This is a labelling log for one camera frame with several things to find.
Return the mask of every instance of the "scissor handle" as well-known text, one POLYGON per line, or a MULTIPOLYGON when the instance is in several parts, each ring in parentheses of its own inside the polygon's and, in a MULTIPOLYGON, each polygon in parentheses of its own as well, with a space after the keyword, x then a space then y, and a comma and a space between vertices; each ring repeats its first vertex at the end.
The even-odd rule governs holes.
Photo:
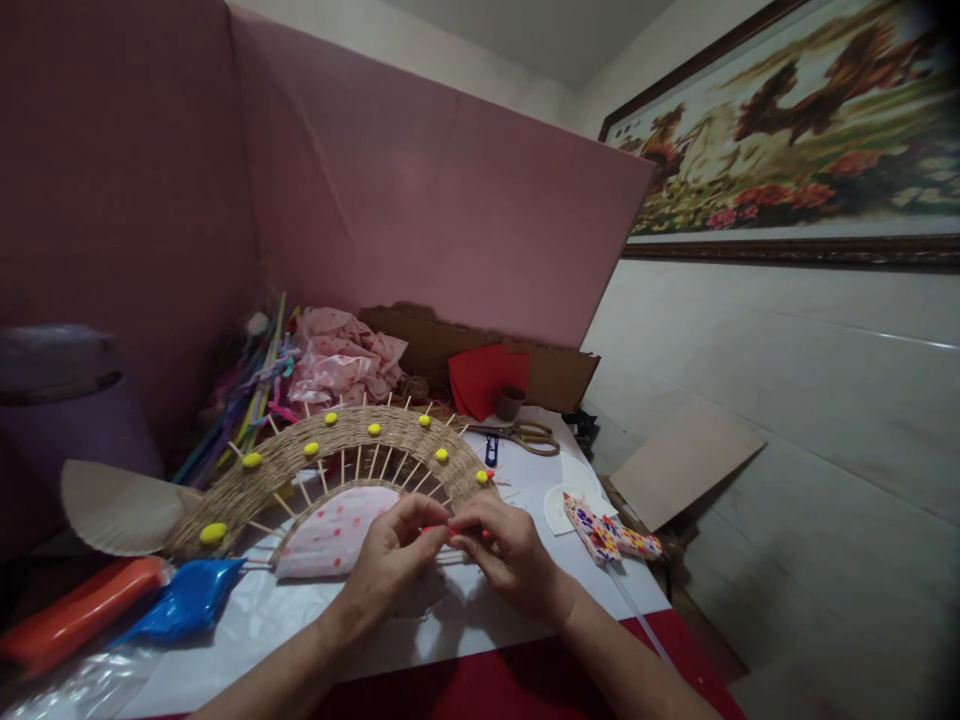
POLYGON ((553 430, 532 420, 524 420, 514 425, 511 440, 534 455, 553 457, 560 454, 560 443, 554 439, 553 430))

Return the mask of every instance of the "brown cardboard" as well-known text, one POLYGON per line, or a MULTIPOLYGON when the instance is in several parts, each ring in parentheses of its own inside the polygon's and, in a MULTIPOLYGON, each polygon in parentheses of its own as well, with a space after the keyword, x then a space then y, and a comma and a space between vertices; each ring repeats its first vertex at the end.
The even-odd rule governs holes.
POLYGON ((507 352, 530 355, 527 404, 555 412, 574 412, 587 391, 600 358, 571 348, 524 342, 492 332, 451 325, 437 319, 430 308, 397 304, 392 308, 366 308, 358 315, 375 332, 406 340, 409 344, 400 367, 450 386, 447 358, 484 345, 504 343, 507 352))
POLYGON ((610 480, 656 532, 764 445, 726 411, 691 398, 610 480))

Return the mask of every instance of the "red paper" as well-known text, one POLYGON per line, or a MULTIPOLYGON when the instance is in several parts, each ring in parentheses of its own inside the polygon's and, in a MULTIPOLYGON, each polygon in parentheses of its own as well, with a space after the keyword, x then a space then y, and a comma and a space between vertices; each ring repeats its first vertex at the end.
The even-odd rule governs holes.
POLYGON ((467 350, 450 358, 447 364, 458 412, 462 412, 462 400, 463 409, 481 422, 496 412, 502 386, 527 391, 530 356, 507 354, 502 343, 467 350))

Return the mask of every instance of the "framed painting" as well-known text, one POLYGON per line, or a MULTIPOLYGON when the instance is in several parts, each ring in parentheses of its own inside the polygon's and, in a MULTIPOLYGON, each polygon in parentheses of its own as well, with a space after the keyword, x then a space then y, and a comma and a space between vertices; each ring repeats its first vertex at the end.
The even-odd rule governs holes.
POLYGON ((960 91, 911 0, 776 0, 606 120, 659 167, 623 256, 960 267, 960 91))

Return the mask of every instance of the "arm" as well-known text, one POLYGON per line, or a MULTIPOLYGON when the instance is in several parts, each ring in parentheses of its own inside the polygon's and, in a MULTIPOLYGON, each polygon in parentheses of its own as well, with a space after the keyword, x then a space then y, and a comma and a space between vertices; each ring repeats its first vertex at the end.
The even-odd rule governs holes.
POLYGON ((557 567, 527 513, 482 493, 450 521, 455 531, 477 526, 497 541, 499 555, 471 535, 457 535, 450 544, 476 559, 508 603, 561 637, 617 717, 717 717, 679 675, 557 567))
POLYGON ((440 503, 409 495, 370 526, 343 590, 315 621, 191 717, 305 718, 450 537, 440 503))

